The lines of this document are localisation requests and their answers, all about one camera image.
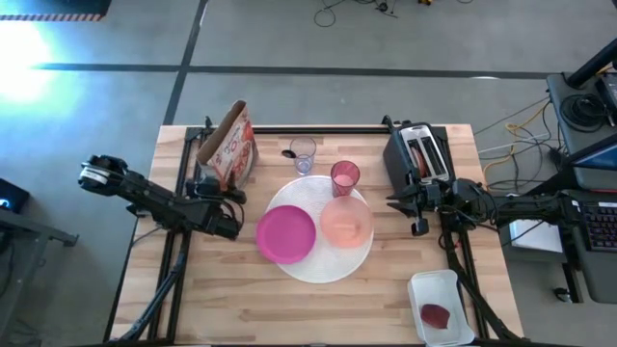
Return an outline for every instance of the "black metal frame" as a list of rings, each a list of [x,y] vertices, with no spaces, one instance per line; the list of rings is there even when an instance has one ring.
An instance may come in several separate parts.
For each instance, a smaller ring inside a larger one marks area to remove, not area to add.
[[[183,187],[186,180],[186,172],[189,164],[189,159],[191,156],[191,148],[193,146],[193,142],[197,139],[202,143],[207,137],[207,132],[204,131],[203,127],[188,127],[186,130],[184,144],[182,148],[182,154],[180,157],[180,166],[178,168],[178,176],[175,185],[175,192],[177,194],[183,193]],[[350,126],[255,126],[254,127],[255,134],[289,134],[289,135],[300,135],[300,134],[381,134],[388,135],[389,130],[387,127],[383,125],[369,125],[369,126],[360,126],[360,125],[350,125]],[[452,162],[449,146],[447,145],[447,139],[442,139],[444,141],[443,149],[446,152],[446,157],[449,159],[449,163]],[[195,170],[193,172],[193,177],[196,178],[199,176],[199,166],[196,165]],[[181,235],[183,238],[183,244],[185,243],[184,238],[188,237],[188,244],[190,246],[190,237],[191,233],[184,233]],[[170,264],[172,262],[172,255],[174,249],[174,240],[176,238],[176,234],[168,233],[165,246],[163,249],[163,257],[161,259],[161,267],[159,270],[159,277],[157,283],[157,289],[161,287],[165,278],[169,275]],[[478,288],[478,280],[475,271],[475,265],[473,262],[473,255],[471,253],[471,246],[469,243],[469,238],[466,233],[461,234],[460,239],[461,250],[463,253],[463,257],[465,259],[465,270],[467,274],[469,274],[469,280],[476,288]],[[186,249],[186,256],[188,256],[189,248]],[[130,251],[127,255],[127,259],[124,263],[123,273],[126,272],[126,266],[128,264],[128,257],[130,257]],[[114,324],[114,319],[116,315],[116,309],[118,306],[118,301],[120,298],[121,287],[123,284],[123,276],[121,279],[121,283],[119,285],[116,300],[114,303],[114,307],[112,309],[110,319],[108,321],[108,326],[106,329],[106,333],[104,336],[104,342],[102,345],[104,346],[163,346],[163,345],[173,345],[175,340],[175,331],[177,325],[177,319],[179,315],[179,309],[181,305],[181,297],[182,297],[182,285],[184,282],[184,269],[186,264],[184,265],[180,275],[177,277],[177,281],[174,286],[174,294],[172,297],[171,307],[170,307],[170,319],[169,324],[167,326],[167,330],[165,332],[164,337],[159,337],[159,324],[160,324],[160,314],[161,309],[157,309],[154,314],[148,329],[148,335],[146,340],[140,341],[109,341],[109,337],[111,334],[111,329]],[[461,300],[463,300],[462,291],[459,286],[459,294],[461,294]],[[478,327],[478,334],[482,339],[488,339],[489,333],[486,325],[486,320],[483,317],[481,310],[476,305],[474,306],[474,312],[476,317],[476,323]],[[423,346],[423,344],[407,344],[405,346]]]

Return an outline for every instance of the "plastic tray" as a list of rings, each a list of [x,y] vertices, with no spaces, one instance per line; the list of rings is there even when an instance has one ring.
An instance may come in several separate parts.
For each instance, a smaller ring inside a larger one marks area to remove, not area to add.
[[[440,270],[415,274],[407,284],[417,335],[429,346],[466,345],[475,338],[463,312],[457,280],[454,271]],[[420,309],[426,304],[439,305],[450,312],[447,329],[435,329],[422,321]]]

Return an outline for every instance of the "wooden tabletop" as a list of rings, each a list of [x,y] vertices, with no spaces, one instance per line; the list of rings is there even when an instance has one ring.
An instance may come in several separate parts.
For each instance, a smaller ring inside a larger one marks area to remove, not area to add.
[[[446,128],[456,176],[484,182],[471,127]],[[154,152],[149,179],[170,190],[175,187],[185,129],[161,127]],[[419,343],[407,282],[413,274],[446,269],[447,262],[438,247],[441,228],[434,214],[427,214],[431,231],[412,237],[412,220],[386,206],[386,196],[392,193],[382,159],[388,135],[312,135],[318,145],[313,174],[329,174],[341,159],[353,161],[362,173],[357,188],[373,212],[375,236],[366,261],[354,274],[328,284],[304,283],[258,252],[255,224],[277,191],[298,177],[293,164],[281,156],[293,137],[256,135],[259,160],[244,187],[246,224],[236,242],[193,233],[176,343]],[[136,237],[153,228],[152,220],[141,220]],[[469,238],[482,294],[508,328],[523,335],[499,238],[485,228],[470,232]],[[133,248],[112,336],[125,333],[152,298],[164,242],[162,231]],[[170,299],[159,331],[167,327]],[[469,297],[465,303],[475,329]]]

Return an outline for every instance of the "concrete floor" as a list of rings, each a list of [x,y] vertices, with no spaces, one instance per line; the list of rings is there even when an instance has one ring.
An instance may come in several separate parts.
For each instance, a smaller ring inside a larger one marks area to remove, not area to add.
[[[147,173],[176,79],[176,72],[92,71],[89,64],[180,65],[199,3],[117,0],[101,23],[0,22],[7,48],[0,57],[0,174],[32,193],[28,215],[81,235],[74,249],[50,248],[24,305],[21,315],[40,330],[44,346],[103,337],[135,224],[123,200],[79,189],[79,164],[108,153]],[[576,68],[617,32],[610,0],[437,0],[430,8],[401,0],[398,19],[348,1],[334,8],[331,28],[313,24],[320,7],[319,0],[210,0],[192,65],[437,69],[443,76],[450,70],[552,72]],[[19,46],[24,41],[27,49]],[[24,63],[82,71],[16,68]],[[174,124],[220,120],[243,98],[259,124],[375,123],[388,114],[471,123],[477,131],[545,95],[541,79],[189,73]],[[554,137],[550,108],[547,121]],[[546,132],[539,120],[528,129]],[[476,137],[480,150],[510,141],[502,125]],[[530,150],[519,161],[527,164],[521,177],[530,177],[538,153]],[[488,180],[512,178],[511,165],[490,170]],[[538,178],[553,172],[546,163]],[[508,261],[508,269],[527,337],[612,344],[617,307],[554,300],[550,289],[564,284],[556,264]]]

